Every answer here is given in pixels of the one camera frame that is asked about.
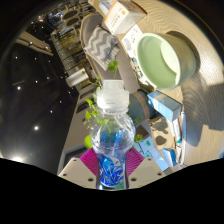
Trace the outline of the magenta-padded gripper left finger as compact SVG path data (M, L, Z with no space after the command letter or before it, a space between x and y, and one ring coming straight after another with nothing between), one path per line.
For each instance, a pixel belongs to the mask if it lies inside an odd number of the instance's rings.
M58 176L78 186L96 189L98 174L98 157L93 149L89 149L80 158L72 157Z

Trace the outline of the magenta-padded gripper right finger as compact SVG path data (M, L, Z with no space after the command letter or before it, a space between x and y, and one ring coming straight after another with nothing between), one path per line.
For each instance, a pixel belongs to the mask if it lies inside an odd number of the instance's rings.
M152 158L143 157L131 148L126 157L126 177L129 189L140 188L164 177L164 172Z

